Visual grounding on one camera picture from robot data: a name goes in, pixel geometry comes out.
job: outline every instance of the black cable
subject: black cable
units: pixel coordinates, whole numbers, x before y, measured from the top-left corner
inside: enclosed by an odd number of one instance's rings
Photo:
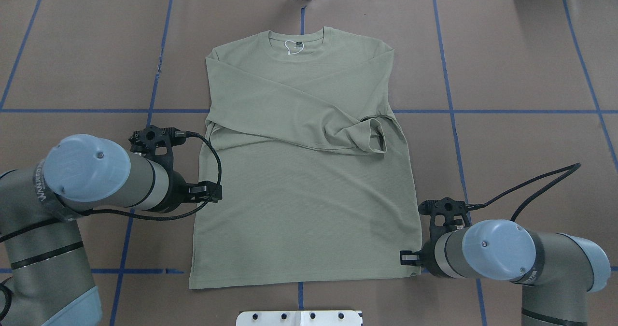
[[[210,149],[210,151],[212,152],[212,154],[214,155],[214,158],[217,160],[217,167],[218,167],[218,175],[217,175],[217,184],[216,187],[214,188],[214,190],[212,190],[212,194],[216,194],[216,192],[219,190],[219,187],[221,187],[221,159],[219,158],[219,155],[217,154],[217,152],[215,151],[214,147],[212,147],[212,144],[210,144],[210,141],[208,141],[205,137],[203,137],[201,134],[198,133],[194,133],[194,132],[187,132],[187,136],[188,137],[196,137],[201,139],[204,144],[206,144],[206,146],[208,146],[208,148]],[[196,207],[195,209],[191,210],[190,212],[184,213],[184,214],[180,214],[177,216],[164,216],[164,217],[159,217],[159,216],[145,216],[145,215],[141,215],[141,214],[134,214],[134,213],[130,213],[130,212],[124,212],[121,210],[116,210],[116,209],[90,209],[90,210],[86,210],[84,212],[80,212],[80,214],[82,214],[83,216],[90,216],[91,214],[104,214],[104,213],[108,213],[108,214],[118,214],[121,216],[126,216],[126,217],[131,217],[131,218],[137,218],[139,220],[150,220],[150,221],[172,221],[172,220],[179,220],[181,218],[185,218],[188,216],[191,216],[195,213],[197,213],[199,210],[201,210],[203,207],[205,207],[207,205],[207,203],[209,203],[210,201],[212,201],[212,197],[207,198],[201,205],[199,205],[199,207]],[[26,232],[29,232],[33,229],[37,229],[46,225],[51,225],[53,223],[57,223],[60,222],[60,220],[58,220],[57,218],[50,218],[48,220],[44,220],[44,221],[40,221],[37,223],[33,223],[32,225],[29,225],[27,227],[24,227],[20,230],[14,231],[12,233],[7,234],[6,236],[2,236],[0,237],[0,242],[9,240],[13,237],[16,237],[20,234],[24,234]]]
[[[574,165],[565,166],[564,168],[560,168],[558,170],[546,172],[545,174],[536,176],[536,178],[532,178],[532,179],[530,179],[528,181],[525,181],[524,183],[521,183],[521,184],[513,187],[512,189],[509,189],[509,190],[506,190],[506,191],[502,192],[501,194],[499,194],[498,196],[495,196],[494,198],[492,198],[490,201],[487,201],[486,203],[483,203],[483,204],[468,204],[468,205],[466,205],[466,207],[470,211],[476,210],[476,209],[483,209],[483,208],[487,207],[488,205],[492,204],[494,201],[497,201],[498,199],[502,198],[503,196],[506,196],[510,192],[514,192],[514,191],[516,191],[516,190],[518,190],[518,189],[520,189],[520,188],[522,188],[524,186],[527,186],[527,185],[529,185],[531,183],[534,183],[534,181],[538,181],[540,179],[547,178],[548,176],[552,176],[552,175],[555,175],[555,174],[559,174],[561,172],[565,172],[564,174],[562,174],[559,177],[557,177],[556,179],[554,179],[554,181],[552,181],[549,184],[545,185],[545,187],[543,187],[542,189],[539,189],[534,194],[532,194],[532,196],[529,196],[529,198],[524,200],[524,202],[521,203],[521,205],[517,208],[515,213],[513,213],[513,216],[510,219],[511,221],[514,221],[517,218],[517,216],[519,216],[519,214],[521,213],[521,210],[523,210],[523,208],[525,208],[528,204],[530,204],[531,201],[533,201],[535,198],[537,198],[541,194],[545,193],[548,189],[552,188],[554,185],[556,185],[557,183],[559,183],[560,181],[565,179],[570,174],[573,174],[576,170],[578,170],[580,168],[580,166],[581,166],[581,163],[575,163]]]
[[[11,292],[11,290],[9,290],[9,288],[7,288],[3,283],[0,283],[0,290],[4,293],[4,309],[0,312],[0,321],[2,321],[9,313],[11,303],[13,303],[13,292]]]

